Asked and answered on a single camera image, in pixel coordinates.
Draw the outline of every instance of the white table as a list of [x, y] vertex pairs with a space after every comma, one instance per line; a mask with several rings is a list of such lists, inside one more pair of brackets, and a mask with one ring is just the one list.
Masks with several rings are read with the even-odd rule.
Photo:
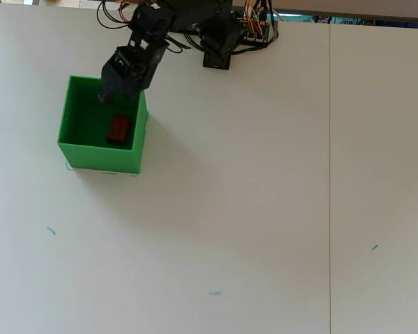
[[68, 75], [129, 31], [0, 5], [0, 334], [328, 333], [328, 29], [228, 72], [167, 54], [130, 177], [56, 146]]
[[332, 333], [418, 333], [418, 30], [332, 26], [330, 64]]

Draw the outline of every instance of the green plastic container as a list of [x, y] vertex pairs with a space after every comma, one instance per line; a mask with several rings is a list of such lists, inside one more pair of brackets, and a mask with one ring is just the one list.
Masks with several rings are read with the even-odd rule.
[[[100, 79], [70, 77], [57, 143], [73, 168], [139, 173], [148, 119], [144, 92], [130, 101], [115, 96], [102, 106], [99, 84]], [[106, 139], [115, 113], [132, 119], [125, 145]]]

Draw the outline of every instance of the robotic arm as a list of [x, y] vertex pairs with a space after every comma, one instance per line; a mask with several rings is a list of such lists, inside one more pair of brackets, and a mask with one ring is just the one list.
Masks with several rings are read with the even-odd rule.
[[128, 45], [118, 47], [102, 69], [100, 103], [114, 93], [132, 99], [150, 86], [169, 42], [167, 33], [182, 31], [197, 23], [206, 67], [229, 68], [233, 50], [247, 33], [231, 14], [232, 0], [143, 0], [135, 10], [128, 28]]

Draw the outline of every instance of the red block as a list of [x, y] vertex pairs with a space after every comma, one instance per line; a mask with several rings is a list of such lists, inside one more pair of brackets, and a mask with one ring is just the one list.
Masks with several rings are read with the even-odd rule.
[[127, 139], [129, 126], [130, 117], [115, 113], [111, 122], [110, 131], [107, 134], [107, 140], [111, 143], [123, 145]]

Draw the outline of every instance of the open green box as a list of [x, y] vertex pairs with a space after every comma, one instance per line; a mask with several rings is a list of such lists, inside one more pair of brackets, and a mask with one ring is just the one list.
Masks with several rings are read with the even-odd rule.
[[[73, 168], [139, 173], [148, 119], [144, 92], [130, 101], [116, 95], [103, 106], [99, 85], [99, 79], [70, 76], [57, 143]], [[115, 113], [132, 120], [125, 145], [106, 139]]]

